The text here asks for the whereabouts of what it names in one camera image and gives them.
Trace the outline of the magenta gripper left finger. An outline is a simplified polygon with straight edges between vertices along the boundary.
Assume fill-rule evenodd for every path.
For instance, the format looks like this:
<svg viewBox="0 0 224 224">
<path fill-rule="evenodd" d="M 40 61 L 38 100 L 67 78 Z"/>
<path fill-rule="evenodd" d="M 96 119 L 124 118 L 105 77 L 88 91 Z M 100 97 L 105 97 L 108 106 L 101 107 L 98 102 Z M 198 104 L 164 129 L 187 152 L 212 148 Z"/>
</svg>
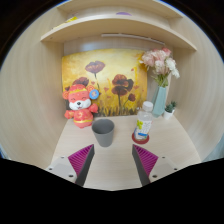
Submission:
<svg viewBox="0 0 224 224">
<path fill-rule="evenodd" d="M 60 156 L 46 168 L 46 171 L 83 186 L 94 154 L 94 145 L 86 146 L 70 156 Z"/>
</svg>

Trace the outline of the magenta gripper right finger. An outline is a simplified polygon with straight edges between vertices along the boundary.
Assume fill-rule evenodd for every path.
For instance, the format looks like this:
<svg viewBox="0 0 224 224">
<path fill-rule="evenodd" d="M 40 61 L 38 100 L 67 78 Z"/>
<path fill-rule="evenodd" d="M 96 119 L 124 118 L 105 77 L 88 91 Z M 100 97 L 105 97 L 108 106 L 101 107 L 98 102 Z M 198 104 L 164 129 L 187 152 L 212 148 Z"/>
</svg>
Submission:
<svg viewBox="0 0 224 224">
<path fill-rule="evenodd" d="M 142 186 L 157 181 L 178 170 L 178 167 L 168 157 L 158 157 L 135 144 L 132 145 L 132 156 Z"/>
</svg>

